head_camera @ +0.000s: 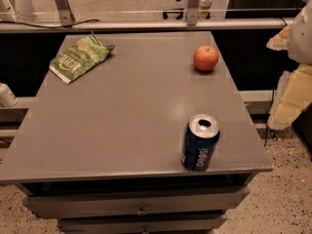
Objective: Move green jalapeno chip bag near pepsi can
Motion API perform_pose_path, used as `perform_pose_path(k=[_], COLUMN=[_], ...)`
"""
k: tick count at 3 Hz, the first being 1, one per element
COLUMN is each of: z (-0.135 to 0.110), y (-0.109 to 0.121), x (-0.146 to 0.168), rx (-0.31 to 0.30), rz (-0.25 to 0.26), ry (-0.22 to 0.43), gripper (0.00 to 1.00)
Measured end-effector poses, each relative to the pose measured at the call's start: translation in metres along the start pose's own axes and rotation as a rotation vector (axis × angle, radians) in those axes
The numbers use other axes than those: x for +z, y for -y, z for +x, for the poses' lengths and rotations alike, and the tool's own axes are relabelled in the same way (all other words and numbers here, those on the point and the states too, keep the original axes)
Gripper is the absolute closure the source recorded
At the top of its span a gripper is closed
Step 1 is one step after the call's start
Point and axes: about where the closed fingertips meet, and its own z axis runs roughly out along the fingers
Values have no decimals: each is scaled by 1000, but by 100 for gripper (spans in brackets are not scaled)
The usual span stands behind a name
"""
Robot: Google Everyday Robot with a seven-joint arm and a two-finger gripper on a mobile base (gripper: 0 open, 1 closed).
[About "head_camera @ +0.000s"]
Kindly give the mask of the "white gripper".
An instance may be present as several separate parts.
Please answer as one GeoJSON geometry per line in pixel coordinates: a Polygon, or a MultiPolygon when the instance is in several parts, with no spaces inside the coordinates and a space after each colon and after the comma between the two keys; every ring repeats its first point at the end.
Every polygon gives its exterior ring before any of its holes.
{"type": "Polygon", "coordinates": [[[284,71],[279,79],[267,125],[282,131],[312,103],[312,0],[266,44],[268,49],[288,49],[290,59],[303,63],[295,71],[284,71]]]}

